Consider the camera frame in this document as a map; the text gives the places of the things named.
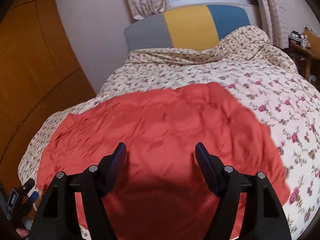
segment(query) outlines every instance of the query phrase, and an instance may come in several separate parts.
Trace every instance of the red cloth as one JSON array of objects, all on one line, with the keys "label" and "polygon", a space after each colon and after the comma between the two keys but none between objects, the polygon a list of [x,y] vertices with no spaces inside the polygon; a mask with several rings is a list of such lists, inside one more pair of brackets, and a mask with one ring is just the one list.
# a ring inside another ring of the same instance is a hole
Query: red cloth
[{"label": "red cloth", "polygon": [[[239,172],[263,171],[281,203],[288,199],[269,128],[217,83],[125,94],[68,115],[43,151],[37,186],[44,190],[58,171],[80,173],[98,164],[121,141],[127,159],[103,199],[120,240],[203,239],[219,199],[196,162],[198,142]],[[240,232],[244,201],[242,194],[231,237]],[[86,227],[80,195],[76,204]]]}]

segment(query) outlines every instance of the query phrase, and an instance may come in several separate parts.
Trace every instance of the desk leg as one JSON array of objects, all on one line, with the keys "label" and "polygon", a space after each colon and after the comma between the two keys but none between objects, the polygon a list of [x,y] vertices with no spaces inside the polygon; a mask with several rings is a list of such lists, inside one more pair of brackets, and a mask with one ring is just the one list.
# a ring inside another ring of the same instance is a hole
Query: desk leg
[{"label": "desk leg", "polygon": [[307,67],[306,67],[306,80],[309,81],[309,77],[310,77],[310,70],[311,70],[311,63],[312,63],[312,57],[311,55],[309,55],[307,57]]}]

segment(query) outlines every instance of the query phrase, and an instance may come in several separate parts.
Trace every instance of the metal pin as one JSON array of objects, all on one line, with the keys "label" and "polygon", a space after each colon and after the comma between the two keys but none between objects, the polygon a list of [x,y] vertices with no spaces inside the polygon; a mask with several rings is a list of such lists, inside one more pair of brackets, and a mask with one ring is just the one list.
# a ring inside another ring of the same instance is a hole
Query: metal pin
[{"label": "metal pin", "polygon": [[95,172],[97,170],[98,170],[98,166],[97,165],[92,165],[92,166],[89,167],[89,171],[91,171],[91,172]]},{"label": "metal pin", "polygon": [[266,175],[263,172],[260,171],[260,172],[258,172],[258,177],[260,179],[264,179],[266,177]]},{"label": "metal pin", "polygon": [[227,173],[233,172],[233,168],[232,168],[231,166],[225,166],[225,167],[224,167],[224,170],[225,170]]},{"label": "metal pin", "polygon": [[59,171],[56,175],[58,179],[61,179],[63,176],[64,176],[64,173],[62,171]]}]

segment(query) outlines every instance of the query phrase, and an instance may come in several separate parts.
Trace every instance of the floral bedspread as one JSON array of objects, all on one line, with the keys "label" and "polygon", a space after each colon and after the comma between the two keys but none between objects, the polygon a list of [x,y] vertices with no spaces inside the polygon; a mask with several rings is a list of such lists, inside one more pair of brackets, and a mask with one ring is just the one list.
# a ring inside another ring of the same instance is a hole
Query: floral bedspread
[{"label": "floral bedspread", "polygon": [[[18,174],[36,180],[41,153],[69,113],[80,114],[124,93],[217,82],[271,129],[286,170],[291,195],[284,205],[292,239],[320,206],[320,93],[297,72],[294,62],[269,44],[265,32],[241,27],[202,52],[188,49],[132,51],[96,98],[50,116],[31,140]],[[83,236],[89,238],[82,228]]]}]

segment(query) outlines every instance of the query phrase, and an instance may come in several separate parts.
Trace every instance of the brown wooden cabinet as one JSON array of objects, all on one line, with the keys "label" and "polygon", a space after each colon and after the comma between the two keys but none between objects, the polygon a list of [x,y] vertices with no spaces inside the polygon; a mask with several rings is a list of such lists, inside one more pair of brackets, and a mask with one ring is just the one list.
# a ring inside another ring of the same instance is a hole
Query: brown wooden cabinet
[{"label": "brown wooden cabinet", "polygon": [[55,0],[16,0],[0,23],[0,181],[20,185],[27,146],[53,113],[95,97]]}]

